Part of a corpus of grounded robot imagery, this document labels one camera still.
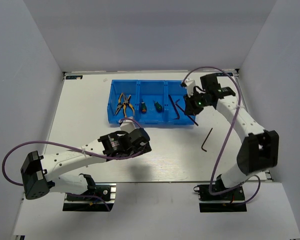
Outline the short brown hex key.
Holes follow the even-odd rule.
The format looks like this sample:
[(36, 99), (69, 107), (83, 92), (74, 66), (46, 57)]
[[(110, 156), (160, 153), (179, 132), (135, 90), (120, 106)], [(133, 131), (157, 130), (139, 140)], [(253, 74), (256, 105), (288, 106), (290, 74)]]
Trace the short brown hex key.
[(176, 105), (176, 107), (177, 107), (179, 110), (181, 110), (181, 112), (182, 112), (185, 116), (187, 116), (187, 117), (194, 123), (194, 125), (196, 125), (196, 126), (198, 127), (199, 124), (198, 124), (191, 116), (187, 115), (186, 112), (185, 112), (185, 110), (182, 109), (182, 108), (180, 107), (180, 105), (178, 104), (179, 101), (180, 101), (180, 99), (178, 99), (178, 100), (175, 101), (174, 104)]

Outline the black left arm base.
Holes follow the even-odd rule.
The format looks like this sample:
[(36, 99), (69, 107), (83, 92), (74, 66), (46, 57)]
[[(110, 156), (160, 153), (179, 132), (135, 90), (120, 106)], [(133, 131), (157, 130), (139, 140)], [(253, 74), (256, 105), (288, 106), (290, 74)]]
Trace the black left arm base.
[(96, 183), (95, 188), (83, 196), (65, 195), (64, 212), (109, 212), (112, 210), (116, 198), (116, 183)]

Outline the long-nose yellow black pliers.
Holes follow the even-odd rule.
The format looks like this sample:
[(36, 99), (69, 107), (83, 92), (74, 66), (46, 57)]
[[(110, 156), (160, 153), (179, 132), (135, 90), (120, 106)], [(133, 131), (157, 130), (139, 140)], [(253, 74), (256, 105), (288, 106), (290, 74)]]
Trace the long-nose yellow black pliers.
[(127, 107), (129, 107), (132, 110), (133, 115), (135, 115), (135, 109), (134, 106), (130, 103), (130, 99), (131, 99), (131, 95), (127, 97), (125, 93), (123, 94), (123, 114), (125, 118), (128, 117)]

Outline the green Phillips stubby screwdriver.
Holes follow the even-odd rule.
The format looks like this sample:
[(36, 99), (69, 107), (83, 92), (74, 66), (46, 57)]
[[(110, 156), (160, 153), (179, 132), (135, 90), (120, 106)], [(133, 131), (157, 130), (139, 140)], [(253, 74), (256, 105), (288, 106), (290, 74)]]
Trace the green Phillips stubby screwdriver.
[(143, 99), (141, 99), (141, 101), (140, 101), (140, 112), (142, 114), (145, 114), (147, 112), (147, 106)]

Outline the green flathead stubby screwdriver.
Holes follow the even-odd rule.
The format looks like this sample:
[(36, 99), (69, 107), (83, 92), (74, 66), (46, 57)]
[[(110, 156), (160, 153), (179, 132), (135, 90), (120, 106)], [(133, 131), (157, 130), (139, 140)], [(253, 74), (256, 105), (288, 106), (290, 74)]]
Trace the green flathead stubby screwdriver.
[(154, 105), (154, 108), (155, 110), (158, 112), (158, 113), (162, 113), (163, 112), (163, 106), (158, 102), (158, 101), (153, 101), (153, 105)]

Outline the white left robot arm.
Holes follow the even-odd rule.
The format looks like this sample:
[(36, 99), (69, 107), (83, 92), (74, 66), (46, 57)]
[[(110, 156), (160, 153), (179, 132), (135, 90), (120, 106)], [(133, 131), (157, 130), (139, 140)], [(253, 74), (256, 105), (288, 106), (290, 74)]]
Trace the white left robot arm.
[(144, 128), (131, 132), (115, 131), (80, 148), (55, 154), (30, 152), (20, 169), (25, 197), (36, 200), (49, 192), (70, 193), (89, 200), (95, 196), (96, 184), (84, 173), (69, 172), (92, 164), (125, 160), (150, 152), (150, 137)]

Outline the thick long brown hex key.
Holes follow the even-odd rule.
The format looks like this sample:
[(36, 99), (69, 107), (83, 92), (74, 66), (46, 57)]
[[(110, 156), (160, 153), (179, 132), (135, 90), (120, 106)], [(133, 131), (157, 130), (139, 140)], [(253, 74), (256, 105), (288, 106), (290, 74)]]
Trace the thick long brown hex key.
[(172, 98), (172, 96), (170, 94), (168, 94), (168, 98), (169, 98), (169, 100), (170, 100), (170, 102), (172, 104), (172, 107), (173, 107), (173, 109), (175, 111), (175, 114), (176, 114), (176, 118), (174, 118), (174, 120), (179, 120), (180, 119), (180, 114), (178, 112), (178, 109), (177, 109), (174, 101), (173, 101), (173, 98)]

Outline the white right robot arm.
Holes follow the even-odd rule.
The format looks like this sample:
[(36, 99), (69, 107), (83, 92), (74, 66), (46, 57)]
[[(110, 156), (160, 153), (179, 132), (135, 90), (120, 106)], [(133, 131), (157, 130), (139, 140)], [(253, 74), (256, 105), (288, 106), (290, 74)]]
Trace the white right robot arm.
[(201, 87), (189, 78), (181, 83), (187, 91), (183, 97), (185, 114), (196, 116), (204, 107), (212, 106), (230, 123), (229, 131), (235, 131), (241, 141), (235, 164), (218, 177), (211, 177), (209, 193), (226, 200), (250, 177), (278, 164), (279, 135), (258, 124), (241, 107), (241, 97), (229, 86), (222, 87), (215, 73), (200, 77), (200, 82)]

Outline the small yellow black pliers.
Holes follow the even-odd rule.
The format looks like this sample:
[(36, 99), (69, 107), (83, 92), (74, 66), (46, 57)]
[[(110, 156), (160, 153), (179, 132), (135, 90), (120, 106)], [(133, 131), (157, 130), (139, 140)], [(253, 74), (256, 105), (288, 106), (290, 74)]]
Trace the small yellow black pliers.
[(122, 92), (119, 95), (119, 98), (118, 98), (118, 103), (117, 103), (116, 110), (115, 110), (115, 113), (114, 113), (115, 116), (120, 112), (120, 110), (124, 106), (124, 103), (126, 102), (126, 99), (127, 99), (127, 96)]

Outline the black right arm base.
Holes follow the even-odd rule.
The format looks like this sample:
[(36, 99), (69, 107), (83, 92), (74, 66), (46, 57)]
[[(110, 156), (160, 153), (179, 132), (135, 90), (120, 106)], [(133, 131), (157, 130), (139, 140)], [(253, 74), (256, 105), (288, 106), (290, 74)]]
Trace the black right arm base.
[(239, 187), (221, 195), (211, 195), (209, 184), (200, 184), (193, 188), (198, 194), (201, 213), (241, 213), (247, 212), (244, 190)]

